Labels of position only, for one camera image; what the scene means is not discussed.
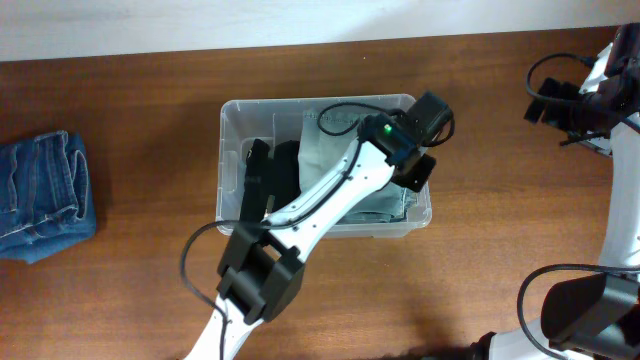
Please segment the light blue jeans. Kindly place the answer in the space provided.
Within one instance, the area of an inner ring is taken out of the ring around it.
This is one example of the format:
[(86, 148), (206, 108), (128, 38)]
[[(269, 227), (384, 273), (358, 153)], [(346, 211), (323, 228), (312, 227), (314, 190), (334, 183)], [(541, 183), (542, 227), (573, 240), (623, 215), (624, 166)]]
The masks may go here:
[[(321, 119), (321, 125), (330, 132), (346, 130), (358, 123), (367, 113), (330, 110)], [(298, 164), (299, 187), (302, 192), (311, 188), (342, 157), (357, 136), (354, 128), (340, 136), (330, 136), (317, 125), (318, 112), (303, 112)], [(367, 196), (354, 206), (340, 224), (391, 223), (404, 221), (408, 210), (417, 204), (418, 196), (405, 188), (389, 183), (383, 189)]]

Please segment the black garment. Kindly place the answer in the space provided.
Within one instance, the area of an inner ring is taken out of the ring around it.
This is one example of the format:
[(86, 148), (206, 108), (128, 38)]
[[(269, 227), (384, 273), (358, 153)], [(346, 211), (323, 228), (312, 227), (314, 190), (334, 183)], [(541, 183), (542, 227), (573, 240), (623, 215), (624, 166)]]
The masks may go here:
[(246, 156), (241, 221), (259, 222), (266, 212), (276, 212), (300, 196), (299, 149), (295, 140), (274, 149), (254, 140)]

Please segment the dark blue jeans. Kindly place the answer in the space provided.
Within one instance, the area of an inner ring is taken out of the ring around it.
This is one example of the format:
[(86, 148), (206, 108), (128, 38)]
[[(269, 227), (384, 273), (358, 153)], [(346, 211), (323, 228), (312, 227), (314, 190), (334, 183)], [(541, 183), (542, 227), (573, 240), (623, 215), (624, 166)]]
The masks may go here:
[(1, 146), (1, 258), (33, 264), (97, 230), (82, 138), (64, 130)]

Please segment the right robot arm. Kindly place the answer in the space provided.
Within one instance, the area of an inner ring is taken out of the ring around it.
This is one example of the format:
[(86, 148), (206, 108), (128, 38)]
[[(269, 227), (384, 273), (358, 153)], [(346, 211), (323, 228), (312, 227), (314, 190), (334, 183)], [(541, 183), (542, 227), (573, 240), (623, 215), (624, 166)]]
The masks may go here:
[(639, 26), (622, 25), (581, 86), (546, 79), (526, 120), (566, 133), (613, 160), (604, 244), (595, 265), (529, 274), (517, 295), (519, 329), (490, 332), (454, 359), (636, 359), (639, 356)]

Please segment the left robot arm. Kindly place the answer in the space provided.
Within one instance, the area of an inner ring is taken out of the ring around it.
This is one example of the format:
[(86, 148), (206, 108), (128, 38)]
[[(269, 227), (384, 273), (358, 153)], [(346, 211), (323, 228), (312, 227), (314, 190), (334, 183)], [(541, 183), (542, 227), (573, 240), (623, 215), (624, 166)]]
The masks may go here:
[(348, 130), (355, 136), (349, 147), (308, 191), (259, 222), (233, 221), (215, 298), (180, 275), (213, 310), (185, 360), (234, 358), (254, 329), (297, 296), (314, 247), (349, 210), (389, 183), (422, 190), (436, 164), (425, 151), (448, 141), (455, 121), (427, 92), (408, 110), (376, 107)]

